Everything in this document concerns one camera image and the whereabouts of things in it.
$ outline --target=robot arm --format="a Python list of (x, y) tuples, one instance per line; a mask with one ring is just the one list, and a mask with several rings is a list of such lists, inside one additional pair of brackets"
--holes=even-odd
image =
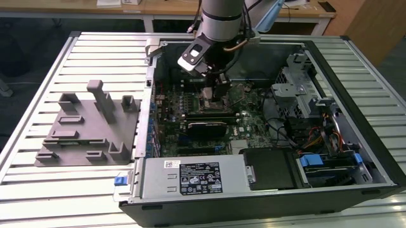
[(194, 76), (206, 76), (208, 71), (224, 67), (224, 47), (235, 46), (242, 29), (243, 0), (202, 0), (200, 35), (183, 52), (178, 64)]
[[(266, 21), (268, 27), (274, 24), (283, 2), (276, 0), (267, 12), (266, 16), (271, 18)], [(199, 35), (182, 53), (178, 64), (192, 76), (206, 77), (208, 99), (215, 102), (227, 94), (230, 81), (226, 72), (255, 34), (244, 0), (200, 0), (200, 4)]]

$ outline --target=blue tab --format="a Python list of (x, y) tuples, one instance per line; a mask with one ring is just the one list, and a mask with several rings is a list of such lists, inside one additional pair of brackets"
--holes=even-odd
[(306, 158), (302, 157), (299, 160), (300, 160), (302, 167), (306, 167), (308, 165)]
[(155, 111), (155, 103), (151, 102), (150, 110)]
[(307, 165), (323, 165), (322, 157), (318, 154), (307, 154), (300, 158), (302, 166)]
[(361, 157), (359, 153), (354, 154), (354, 158), (355, 158), (355, 161), (357, 161), (358, 165), (362, 164), (363, 160), (362, 160), (362, 157)]
[(151, 151), (151, 150), (152, 150), (152, 145), (151, 145), (151, 144), (147, 144), (146, 149), (147, 149), (147, 151)]
[(127, 177), (115, 177), (114, 178), (114, 185), (115, 186), (126, 186), (127, 185)]

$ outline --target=aluminum extrusion table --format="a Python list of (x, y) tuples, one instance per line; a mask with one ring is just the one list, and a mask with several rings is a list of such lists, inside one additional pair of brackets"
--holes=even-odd
[[(80, 99), (91, 79), (104, 81), (112, 99), (144, 97), (148, 38), (187, 38), (183, 34), (72, 33), (27, 112), (0, 154), (0, 224), (13, 227), (136, 228), (114, 202), (114, 177), (134, 168), (118, 166), (35, 167), (35, 156), (60, 110), (64, 92)], [(331, 65), (378, 136), (402, 169), (406, 168), (406, 103), (351, 41), (339, 37), (264, 36), (263, 39), (310, 39)], [(147, 118), (140, 116), (139, 126)], [(367, 201), (339, 213), (222, 222), (187, 227), (405, 227), (406, 196)]]

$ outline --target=warning label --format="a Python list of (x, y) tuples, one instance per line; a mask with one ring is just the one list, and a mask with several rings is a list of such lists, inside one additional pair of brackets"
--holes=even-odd
[(180, 194), (222, 193), (222, 176), (218, 162), (180, 164)]

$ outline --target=metal frame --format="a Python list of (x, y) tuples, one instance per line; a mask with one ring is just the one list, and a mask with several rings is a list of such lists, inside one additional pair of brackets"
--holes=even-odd
[[(194, 15), (152, 15), (140, 14), (97, 14), (97, 13), (43, 13), (43, 12), (7, 12), (0, 11), (4, 18), (61, 18), (61, 19), (140, 19), (146, 32), (154, 32), (154, 20), (192, 20)], [(312, 36), (322, 36), (331, 18), (276, 18), (276, 22), (317, 23)]]
[[(47, 135), (48, 126), (55, 119), (59, 107), (53, 105), (59, 93), (81, 90), (81, 85), (91, 77), (88, 72), (65, 75), (67, 60), (131, 59), (134, 65), (144, 63), (144, 44), (148, 38), (184, 39), (184, 34), (146, 33), (87, 33), (69, 38), (56, 62), (16, 127), (7, 147), (0, 154), (0, 223), (1, 227), (97, 227), (139, 228), (134, 220), (122, 213), (118, 203), (112, 201), (114, 177), (134, 169), (116, 167), (33, 167), (36, 148), (41, 137)], [(399, 100), (394, 89), (386, 83), (367, 60), (339, 37), (263, 36), (263, 40), (310, 39), (330, 64), (343, 86), (350, 93), (374, 131), (383, 141), (401, 168), (406, 170), (406, 105)], [(105, 83), (112, 94), (132, 94), (142, 99), (143, 93), (134, 90), (146, 79), (144, 68), (105, 67), (96, 76)], [(331, 96), (327, 85), (321, 83), (325, 93)], [(339, 213), (306, 215), (270, 219), (202, 224), (199, 227), (403, 227), (406, 222), (406, 197), (398, 194), (385, 199), (374, 199)]]

